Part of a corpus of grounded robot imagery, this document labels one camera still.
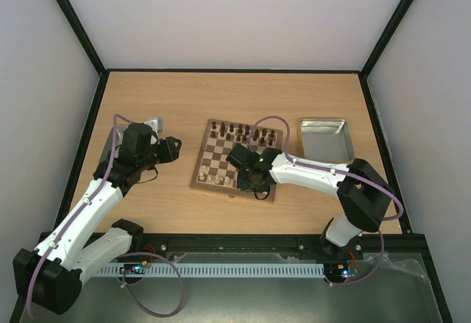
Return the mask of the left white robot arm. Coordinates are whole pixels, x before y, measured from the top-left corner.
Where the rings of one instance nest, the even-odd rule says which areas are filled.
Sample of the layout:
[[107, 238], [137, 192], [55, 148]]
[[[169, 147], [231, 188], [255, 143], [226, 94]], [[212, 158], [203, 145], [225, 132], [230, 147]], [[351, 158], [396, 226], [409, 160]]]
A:
[[15, 286], [20, 297], [56, 314], [77, 300], [82, 287], [115, 258], [142, 247], [144, 229], [119, 219], [99, 239], [88, 240], [102, 219], [139, 183], [145, 171], [180, 156], [182, 142], [159, 138], [156, 121], [132, 123], [119, 134], [110, 132], [93, 179], [73, 210], [33, 250], [13, 258]]

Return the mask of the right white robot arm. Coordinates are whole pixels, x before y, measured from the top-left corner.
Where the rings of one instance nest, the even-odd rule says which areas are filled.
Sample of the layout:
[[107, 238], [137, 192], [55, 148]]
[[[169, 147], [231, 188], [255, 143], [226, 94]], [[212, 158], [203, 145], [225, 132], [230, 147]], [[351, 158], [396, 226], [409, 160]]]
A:
[[273, 185], [289, 184], [339, 200], [343, 214], [327, 223], [319, 239], [329, 258], [337, 258], [361, 233], [376, 233], [391, 202], [387, 183], [362, 159], [320, 163], [273, 148], [257, 153], [237, 143], [226, 161], [237, 170], [236, 187], [241, 191], [269, 194]]

